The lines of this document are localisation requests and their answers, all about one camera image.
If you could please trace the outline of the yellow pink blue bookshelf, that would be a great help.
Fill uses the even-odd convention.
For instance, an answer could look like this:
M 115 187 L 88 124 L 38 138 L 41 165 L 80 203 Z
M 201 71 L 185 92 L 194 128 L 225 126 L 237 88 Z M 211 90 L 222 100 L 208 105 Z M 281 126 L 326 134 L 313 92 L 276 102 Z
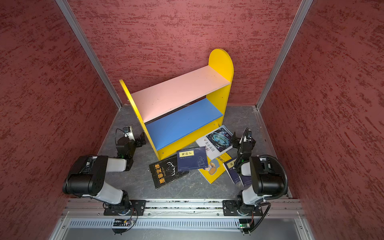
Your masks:
M 158 160 L 223 124 L 234 65 L 223 49 L 210 53 L 207 66 L 130 93 L 120 84 Z

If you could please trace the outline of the black book with yellow text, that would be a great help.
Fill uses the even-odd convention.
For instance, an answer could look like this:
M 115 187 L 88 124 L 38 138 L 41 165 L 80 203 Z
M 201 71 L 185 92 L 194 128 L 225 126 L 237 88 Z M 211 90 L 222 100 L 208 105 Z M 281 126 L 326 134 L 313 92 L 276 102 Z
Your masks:
M 190 171 L 178 170 L 178 160 L 176 155 L 150 164 L 149 169 L 156 190 L 190 173 Z

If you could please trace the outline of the dark blue book yellow label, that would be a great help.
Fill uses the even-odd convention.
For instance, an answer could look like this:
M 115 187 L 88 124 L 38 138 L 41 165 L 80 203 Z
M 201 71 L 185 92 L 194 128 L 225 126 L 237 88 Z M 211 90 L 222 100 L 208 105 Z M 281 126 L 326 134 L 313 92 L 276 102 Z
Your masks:
M 208 168 L 205 147 L 177 151 L 177 164 L 179 172 Z

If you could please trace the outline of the white book with galaxy picture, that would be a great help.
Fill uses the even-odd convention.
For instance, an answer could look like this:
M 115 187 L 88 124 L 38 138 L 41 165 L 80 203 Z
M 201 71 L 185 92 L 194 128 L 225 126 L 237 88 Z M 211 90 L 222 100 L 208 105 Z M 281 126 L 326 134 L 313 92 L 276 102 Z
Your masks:
M 231 138 L 233 133 L 226 126 L 220 126 L 216 130 L 196 140 L 199 147 L 205 147 L 207 157 L 213 160 L 233 148 Z

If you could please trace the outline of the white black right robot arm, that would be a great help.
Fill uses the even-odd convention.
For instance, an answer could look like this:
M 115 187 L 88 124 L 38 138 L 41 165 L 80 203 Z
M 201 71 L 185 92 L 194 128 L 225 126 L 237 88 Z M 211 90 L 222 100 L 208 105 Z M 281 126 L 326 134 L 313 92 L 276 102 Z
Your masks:
M 288 192 L 288 175 L 283 165 L 271 155 L 252 155 L 256 141 L 252 131 L 245 129 L 242 137 L 232 136 L 230 143 L 237 149 L 237 157 L 224 163 L 234 183 L 244 190 L 235 200 L 224 200 L 225 216 L 262 215 L 262 204 Z

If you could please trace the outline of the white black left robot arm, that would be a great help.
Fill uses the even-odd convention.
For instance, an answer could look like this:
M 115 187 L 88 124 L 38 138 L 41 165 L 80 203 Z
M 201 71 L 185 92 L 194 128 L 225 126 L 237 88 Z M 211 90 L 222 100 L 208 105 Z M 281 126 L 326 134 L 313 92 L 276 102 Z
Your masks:
M 62 191 L 78 198 L 92 198 L 103 203 L 105 216 L 142 216 L 145 200 L 130 200 L 127 191 L 117 189 L 105 181 L 106 173 L 128 172 L 134 163 L 137 148 L 146 144 L 145 133 L 133 138 L 124 133 L 116 142 L 118 156 L 80 156 L 71 167 Z

